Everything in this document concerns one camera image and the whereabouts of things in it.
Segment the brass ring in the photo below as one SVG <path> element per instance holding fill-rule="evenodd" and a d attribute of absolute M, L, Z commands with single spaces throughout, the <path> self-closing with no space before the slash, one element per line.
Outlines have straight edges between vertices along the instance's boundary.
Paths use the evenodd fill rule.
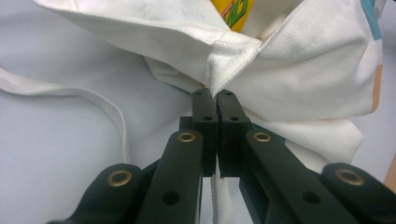
<path fill-rule="evenodd" d="M 178 135 L 178 140 L 181 142 L 192 142 L 195 140 L 195 135 L 192 133 L 181 133 Z"/>
<path fill-rule="evenodd" d="M 335 170 L 335 175 L 340 180 L 353 186 L 361 186 L 364 184 L 364 179 L 363 177 L 361 177 L 361 175 L 346 168 L 338 168 L 337 170 Z"/>
<path fill-rule="evenodd" d="M 271 136 L 268 133 L 255 133 L 253 138 L 259 142 L 269 142 L 271 141 Z"/>
<path fill-rule="evenodd" d="M 124 186 L 126 184 L 129 183 L 129 181 L 131 181 L 132 179 L 132 173 L 130 171 L 127 170 L 118 170 L 115 171 L 113 173 L 111 173 L 111 175 L 108 176 L 107 178 L 107 184 L 111 187 L 121 187 Z"/>

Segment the orange stripe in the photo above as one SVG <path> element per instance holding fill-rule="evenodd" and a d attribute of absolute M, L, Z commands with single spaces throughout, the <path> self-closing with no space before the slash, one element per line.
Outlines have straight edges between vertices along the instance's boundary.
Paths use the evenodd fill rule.
<path fill-rule="evenodd" d="M 389 167 L 388 174 L 385 177 L 384 184 L 396 193 L 396 154 L 393 157 L 393 161 Z"/>
<path fill-rule="evenodd" d="M 378 109 L 379 95 L 381 91 L 381 75 L 382 75 L 382 64 L 380 64 L 375 71 L 374 89 L 373 89 L 373 107 L 372 113 Z"/>

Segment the gray surface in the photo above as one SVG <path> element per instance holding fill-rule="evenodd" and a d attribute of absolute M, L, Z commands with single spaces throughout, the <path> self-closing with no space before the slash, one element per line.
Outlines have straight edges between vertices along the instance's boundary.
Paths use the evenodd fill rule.
<path fill-rule="evenodd" d="M 396 150 L 396 3 L 380 26 L 384 39 L 381 102 L 354 118 L 365 141 L 353 163 L 383 179 Z M 142 57 L 117 49 L 29 0 L 0 0 L 0 66 L 16 75 L 98 91 L 127 121 L 133 163 L 161 157 L 190 96 L 155 80 Z M 45 223 L 66 218 L 107 166 L 122 162 L 120 138 L 95 105 L 80 97 L 21 97 L 0 91 L 0 223 Z M 236 223 L 251 222 L 237 179 L 231 184 Z M 202 223 L 211 222 L 205 181 Z"/>

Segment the white strap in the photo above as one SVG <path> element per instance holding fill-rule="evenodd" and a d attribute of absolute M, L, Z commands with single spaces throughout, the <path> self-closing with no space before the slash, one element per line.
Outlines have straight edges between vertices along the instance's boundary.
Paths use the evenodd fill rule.
<path fill-rule="evenodd" d="M 121 136 L 123 161 L 131 163 L 131 155 L 128 148 L 126 125 L 120 109 L 107 100 L 101 94 L 78 87 L 64 87 L 62 85 L 34 80 L 26 77 L 18 77 L 10 74 L 0 67 L 0 90 L 25 96 L 81 96 L 102 108 L 108 118 L 114 123 Z"/>

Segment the yellow package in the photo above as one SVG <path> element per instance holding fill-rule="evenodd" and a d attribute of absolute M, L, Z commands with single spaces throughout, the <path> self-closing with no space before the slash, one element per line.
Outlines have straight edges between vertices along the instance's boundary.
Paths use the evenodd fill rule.
<path fill-rule="evenodd" d="M 212 0 L 213 5 L 228 26 L 240 33 L 254 0 Z"/>

